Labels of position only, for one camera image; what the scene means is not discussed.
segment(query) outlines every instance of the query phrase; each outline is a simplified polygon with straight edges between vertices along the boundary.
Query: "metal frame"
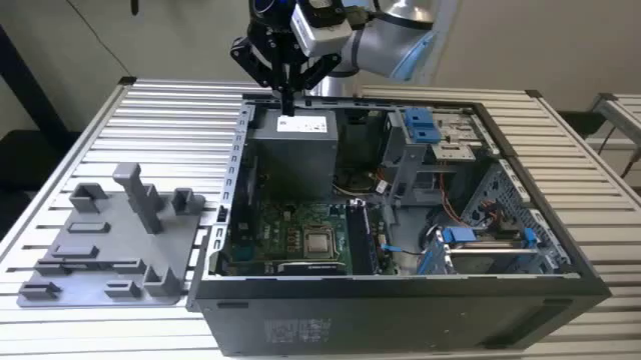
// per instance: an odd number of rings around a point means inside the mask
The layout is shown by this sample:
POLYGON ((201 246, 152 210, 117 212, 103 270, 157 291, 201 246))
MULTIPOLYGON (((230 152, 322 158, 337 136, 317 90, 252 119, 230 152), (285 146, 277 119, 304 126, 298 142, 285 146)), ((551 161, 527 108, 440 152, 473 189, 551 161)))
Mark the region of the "metal frame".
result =
MULTIPOLYGON (((51 244, 67 219, 71 204, 65 191, 77 178, 109 185, 102 176, 111 166, 106 161, 136 155, 145 156, 150 174, 165 176, 164 182, 181 178, 184 184, 201 188, 204 180, 217 182, 221 179, 216 175, 218 170, 204 153, 216 149, 212 140, 220 132, 220 122, 228 121, 228 113, 240 111, 241 94, 246 92, 268 93, 252 84, 176 80, 140 80, 134 85, 118 87, 0 243, 0 354, 46 354, 49 359, 74 359, 75 356, 113 359, 114 351, 122 357, 149 355, 161 359, 188 356, 190 359, 213 359, 221 356, 204 316, 185 309, 186 299, 176 307, 74 310, 25 310, 18 308, 15 300, 19 284, 31 275, 30 271, 21 269, 29 269, 42 256, 43 246, 51 244), (114 117, 117 107, 121 112, 114 117), (121 154, 129 148, 137 150, 121 154), (181 160, 186 163, 172 163, 178 160, 178 155, 160 163, 168 149, 177 150, 174 153, 182 155, 181 160), (87 155, 90 162, 82 161, 87 155)), ((484 104, 615 297, 525 352, 373 354, 359 358, 638 359, 641 354, 640 201, 616 181, 618 177, 602 164, 595 152, 588 151, 586 142, 572 135, 572 129, 567 129, 556 112, 524 91, 368 86, 365 95, 484 104), (524 135, 543 129, 548 135, 524 135), (568 165, 564 161, 571 158, 575 163, 568 165), (600 190, 591 187, 594 184, 603 186, 600 190)), ((214 198, 209 197, 209 209, 216 209, 214 198)), ((208 226, 213 224, 212 220, 209 211, 202 218, 206 225, 196 242, 201 248, 208 247, 208 233, 216 230, 216 226, 208 226)), ((205 251, 194 249, 192 266, 204 255, 205 251)), ((188 280, 198 277, 189 270, 188 280)))

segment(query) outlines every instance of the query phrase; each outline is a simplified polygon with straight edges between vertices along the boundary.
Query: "cable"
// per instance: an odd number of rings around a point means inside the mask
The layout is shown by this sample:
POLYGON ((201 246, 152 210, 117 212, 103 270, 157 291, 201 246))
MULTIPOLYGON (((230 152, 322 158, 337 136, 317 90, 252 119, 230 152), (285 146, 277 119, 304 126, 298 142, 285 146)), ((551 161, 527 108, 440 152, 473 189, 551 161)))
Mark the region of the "cable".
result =
POLYGON ((95 31, 94 27, 91 26, 90 22, 87 21, 86 17, 83 16, 83 14, 81 13, 81 10, 79 8, 77 7, 77 5, 74 5, 74 2, 71 2, 71 0, 66 0, 67 1, 67 4, 70 4, 71 8, 74 9, 74 11, 77 12, 78 16, 81 17, 82 21, 85 22, 85 24, 87 25, 87 28, 90 28, 91 32, 94 33, 94 36, 98 40, 98 42, 101 43, 102 47, 105 48, 105 50, 107 50, 107 52, 111 54, 111 56, 114 57, 114 60, 121 64, 121 67, 122 69, 125 70, 125 72, 127 73, 127 75, 132 76, 132 72, 130 70, 127 69, 127 66, 125 66, 123 62, 121 61, 119 57, 117 56, 117 54, 114 54, 114 51, 111 51, 110 47, 103 43, 103 39, 101 39, 99 37, 99 33, 95 31))
POLYGON ((424 255, 424 253, 415 253, 412 251, 404 250, 399 246, 392 246, 392 245, 388 245, 388 244, 383 244, 381 249, 388 250, 388 251, 393 251, 396 253, 404 253, 404 254, 408 254, 408 255, 417 255, 417 256, 424 255))
POLYGON ((344 188, 341 188, 337 184, 332 184, 332 186, 334 187, 334 189, 337 189, 337 191, 351 197, 364 197, 365 195, 371 195, 371 193, 355 193, 349 190, 345 190, 344 188))
POLYGON ((632 170, 632 166, 638 163, 638 161, 641 160, 641 148, 638 147, 635 152, 632 153, 631 156, 631 161, 628 161, 628 165, 626 166, 626 169, 622 172, 622 179, 624 179, 628 176, 628 173, 632 170))
POLYGON ((628 161, 628 165, 626 166, 626 169, 622 172, 622 179, 626 179, 626 177, 628 176, 628 173, 632 170, 632 165, 635 165, 635 160, 628 161))
POLYGON ((618 127, 616 127, 615 125, 612 125, 611 132, 610 132, 608 135, 606 136, 606 139, 603 139, 602 146, 599 147, 599 151, 598 151, 598 154, 599 154, 599 155, 602 155, 602 152, 604 151, 606 144, 608 143, 608 140, 611 139, 611 136, 612 136, 612 134, 615 133, 616 128, 618 128, 618 127))
POLYGON ((455 220, 457 223, 460 223, 461 225, 464 225, 465 227, 469 227, 471 225, 468 225, 463 220, 461 220, 461 217, 457 215, 455 209, 452 208, 452 204, 451 204, 451 200, 448 199, 448 193, 445 191, 445 176, 444 176, 444 173, 441 172, 441 179, 440 179, 440 184, 439 184, 440 188, 441 188, 441 201, 443 201, 443 208, 445 210, 445 212, 448 213, 448 216, 451 217, 452 220, 455 220))

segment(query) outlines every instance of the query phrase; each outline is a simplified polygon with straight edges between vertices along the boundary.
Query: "blue latch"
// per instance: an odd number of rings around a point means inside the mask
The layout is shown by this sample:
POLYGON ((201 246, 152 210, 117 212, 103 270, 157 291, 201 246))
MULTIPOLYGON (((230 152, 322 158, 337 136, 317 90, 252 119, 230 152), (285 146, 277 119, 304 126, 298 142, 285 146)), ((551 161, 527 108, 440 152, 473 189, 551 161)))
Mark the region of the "blue latch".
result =
POLYGON ((476 242, 477 235, 471 227, 447 227, 443 231, 443 240, 447 244, 452 242, 476 242))
POLYGON ((429 109, 407 108, 404 122, 415 143, 439 144, 441 142, 441 131, 435 125, 435 116, 429 109))
POLYGON ((527 227, 523 231, 523 235, 525 238, 525 248, 535 248, 537 246, 537 233, 535 232, 535 230, 527 227))

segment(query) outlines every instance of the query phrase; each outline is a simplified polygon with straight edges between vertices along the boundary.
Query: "black computer chassis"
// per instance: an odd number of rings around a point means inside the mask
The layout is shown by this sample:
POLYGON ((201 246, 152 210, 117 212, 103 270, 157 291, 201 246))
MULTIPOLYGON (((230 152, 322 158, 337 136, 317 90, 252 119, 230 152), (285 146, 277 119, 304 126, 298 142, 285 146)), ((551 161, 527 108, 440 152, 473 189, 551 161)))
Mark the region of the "black computer chassis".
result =
MULTIPOLYGON (((249 104, 276 102, 257 94, 246 95, 245 100, 249 104)), ((301 107, 312 108, 316 101, 353 101, 356 107, 380 110, 397 106, 472 108, 580 276, 201 280, 204 250, 188 309, 205 315, 225 355, 523 350, 611 296, 481 103, 310 97, 301 107)), ((206 238, 204 249, 213 238, 206 238)))

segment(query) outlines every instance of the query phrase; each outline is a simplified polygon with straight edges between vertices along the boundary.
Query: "black cable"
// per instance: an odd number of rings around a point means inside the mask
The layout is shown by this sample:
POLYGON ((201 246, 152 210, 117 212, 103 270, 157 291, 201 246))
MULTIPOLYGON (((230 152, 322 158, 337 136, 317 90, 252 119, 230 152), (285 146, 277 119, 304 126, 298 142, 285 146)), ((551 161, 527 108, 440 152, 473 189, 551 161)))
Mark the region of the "black cable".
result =
POLYGON ((83 14, 81 13, 81 10, 77 8, 77 5, 74 5, 74 2, 71 2, 71 0, 66 0, 67 1, 67 4, 70 4, 71 8, 74 9, 74 11, 77 12, 78 16, 81 17, 82 21, 86 23, 87 25, 87 28, 90 28, 91 32, 94 33, 94 36, 98 40, 98 42, 101 43, 102 47, 105 48, 105 50, 107 50, 107 52, 111 54, 111 56, 114 57, 115 61, 121 64, 121 67, 122 69, 125 70, 125 72, 127 73, 127 75, 132 76, 132 72, 130 70, 127 69, 127 66, 125 66, 123 62, 121 61, 119 57, 117 56, 117 54, 114 54, 114 51, 111 51, 110 47, 103 43, 103 39, 101 39, 99 37, 99 33, 95 31, 94 27, 91 26, 90 22, 87 21, 86 17, 83 16, 83 14))
POLYGON ((408 251, 408 250, 401 250, 401 252, 408 255, 416 255, 416 256, 424 255, 423 253, 413 253, 412 251, 408 251))
POLYGON ((602 142, 602 146, 599 147, 599 151, 598 151, 598 154, 602 155, 602 152, 604 151, 604 148, 606 148, 606 144, 608 143, 608 140, 611 139, 611 136, 612 134, 615 133, 615 130, 616 130, 616 126, 612 125, 612 129, 611 129, 611 132, 608 133, 608 135, 606 136, 606 139, 603 140, 602 142))
POLYGON ((626 177, 628 176, 628 173, 632 170, 632 165, 635 165, 635 159, 628 161, 628 165, 626 166, 626 169, 622 172, 622 179, 626 179, 626 177))

